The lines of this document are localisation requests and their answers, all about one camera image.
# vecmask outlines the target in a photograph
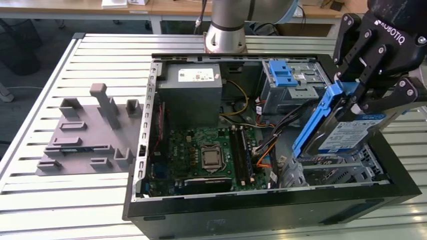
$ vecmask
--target ram slot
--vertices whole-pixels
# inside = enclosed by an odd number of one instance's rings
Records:
[[[241,138],[241,131],[232,126],[229,128],[229,144],[230,144],[230,154],[232,154],[232,162],[233,162],[233,171],[234,171],[234,180],[237,184],[244,186],[246,182],[250,181],[246,159],[245,159],[245,143]]]
[[[246,145],[246,136],[245,136],[245,131],[244,131],[242,126],[240,126],[240,135],[241,135],[241,144],[244,146],[242,150],[244,150],[244,159],[245,159],[248,179],[249,179],[249,182],[253,183],[254,179],[253,179],[253,169],[252,169],[252,163],[250,163],[250,153],[249,153],[249,148]]]

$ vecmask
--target open computer tower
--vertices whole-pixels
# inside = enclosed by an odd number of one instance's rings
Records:
[[[348,155],[292,156],[333,82],[328,55],[152,59],[122,210],[149,239],[346,223],[420,194],[380,132]]]

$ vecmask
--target motherboard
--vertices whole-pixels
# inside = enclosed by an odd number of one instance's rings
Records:
[[[150,196],[265,189],[250,156],[256,146],[252,127],[170,130],[166,157],[150,166]]]

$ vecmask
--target aluminum extrusion table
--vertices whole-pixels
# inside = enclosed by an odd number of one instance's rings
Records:
[[[246,37],[249,53],[332,54],[333,39]],[[126,173],[36,176],[36,165],[52,137],[64,97],[94,104],[92,83],[105,83],[117,104],[144,102],[152,53],[201,53],[202,38],[188,35],[86,34],[72,39],[57,67],[0,162],[0,238],[145,239],[121,220]],[[427,192],[427,122],[411,110],[382,131],[419,188]],[[427,195],[384,207],[341,225],[228,235],[230,239],[427,238]]]

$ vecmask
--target gray plastic part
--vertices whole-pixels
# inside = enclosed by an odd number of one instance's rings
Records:
[[[44,172],[58,172],[61,169],[61,164],[56,160],[40,161],[37,168]]]
[[[86,33],[85,32],[76,32],[72,35],[72,39],[82,39],[85,37]]]
[[[128,104],[113,104],[109,108],[113,111],[116,109],[114,118],[121,126],[118,129],[110,128],[105,112],[98,112],[98,105],[80,105],[74,98],[65,99],[61,105],[68,108],[65,114],[70,113],[69,109],[74,114],[73,117],[62,116],[58,120],[36,174],[48,176],[126,172],[137,153],[141,128],[141,114],[130,114],[129,117],[129,105],[137,106],[133,113],[142,112],[141,105],[136,100],[129,100]]]
[[[112,129],[120,128],[117,120],[117,106],[114,100],[106,96],[106,85],[104,83],[93,83],[89,89],[90,96],[97,99],[100,112],[105,116]]]
[[[93,157],[90,158],[90,166],[94,170],[108,170],[112,168],[112,162],[106,157]]]
[[[58,126],[60,130],[62,131],[84,130],[86,127],[88,126],[84,121],[64,122]]]
[[[80,146],[81,142],[80,137],[61,137],[54,138],[52,144],[58,146]]]
[[[137,118],[142,115],[142,110],[137,99],[129,99],[125,101],[125,111],[129,118]]]
[[[129,166],[129,164],[133,161],[133,155],[130,152],[130,149],[128,148],[124,152],[124,155],[121,154],[120,150],[116,149],[113,152],[113,160],[116,161],[116,163],[118,164],[120,167],[126,168]]]
[[[81,109],[81,105],[76,98],[64,98],[60,103],[58,110],[66,119],[78,118],[77,110]]]

